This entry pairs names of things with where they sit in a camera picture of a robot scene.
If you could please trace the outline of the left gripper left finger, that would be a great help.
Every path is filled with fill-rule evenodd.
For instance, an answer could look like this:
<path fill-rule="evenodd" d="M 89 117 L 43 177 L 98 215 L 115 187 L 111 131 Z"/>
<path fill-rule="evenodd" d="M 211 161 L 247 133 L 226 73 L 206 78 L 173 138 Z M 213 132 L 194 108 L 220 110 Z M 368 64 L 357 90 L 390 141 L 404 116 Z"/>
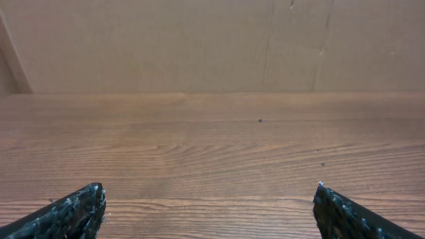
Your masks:
<path fill-rule="evenodd" d="M 95 239 L 104 221 L 105 190 L 85 187 L 1 227 L 4 239 Z"/>

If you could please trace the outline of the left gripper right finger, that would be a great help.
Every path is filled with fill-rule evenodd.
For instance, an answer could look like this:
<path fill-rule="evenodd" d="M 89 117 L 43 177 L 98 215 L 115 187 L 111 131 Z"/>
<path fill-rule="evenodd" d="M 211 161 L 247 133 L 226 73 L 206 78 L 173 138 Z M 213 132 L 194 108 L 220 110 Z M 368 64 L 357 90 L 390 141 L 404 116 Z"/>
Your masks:
<path fill-rule="evenodd" d="M 323 239 L 423 239 L 321 181 L 313 198 L 313 216 Z"/>

